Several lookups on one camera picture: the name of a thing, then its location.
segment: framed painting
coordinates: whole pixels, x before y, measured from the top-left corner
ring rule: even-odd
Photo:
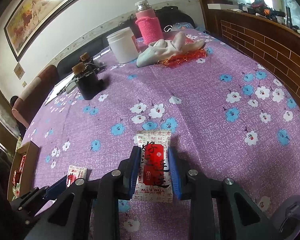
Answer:
[[[40,31],[74,0],[21,0],[4,27],[10,48],[20,60]]]

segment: brown brick wall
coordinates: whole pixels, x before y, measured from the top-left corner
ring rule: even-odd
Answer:
[[[273,73],[300,107],[300,56],[260,34],[221,20],[222,36],[231,47]]]

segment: white wall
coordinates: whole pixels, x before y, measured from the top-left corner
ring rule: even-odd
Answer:
[[[43,29],[25,52],[20,60],[25,74],[19,80],[13,72],[17,61],[5,37],[4,26],[20,1],[13,0],[0,18],[0,89],[8,100],[24,90],[23,81],[29,84],[69,44],[102,23],[134,10],[135,2],[140,0],[75,1]],[[148,1],[156,4],[172,0]]]

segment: black bag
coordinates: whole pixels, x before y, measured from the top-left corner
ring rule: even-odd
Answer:
[[[194,28],[196,27],[193,19],[181,12],[177,6],[165,6],[159,10],[155,10],[155,15],[159,19],[162,31],[167,30],[167,26],[172,26],[176,23],[190,23]]]

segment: purple floral tablecloth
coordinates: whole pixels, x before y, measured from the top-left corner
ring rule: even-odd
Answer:
[[[205,39],[208,56],[176,68],[118,64],[91,101],[78,89],[42,106],[26,132],[40,147],[34,186],[52,185],[69,165],[101,178],[130,156],[138,130],[171,130],[171,144],[208,177],[236,180],[270,216],[300,195],[300,109],[263,66],[223,42]],[[119,201],[121,239],[187,239],[189,201]]]

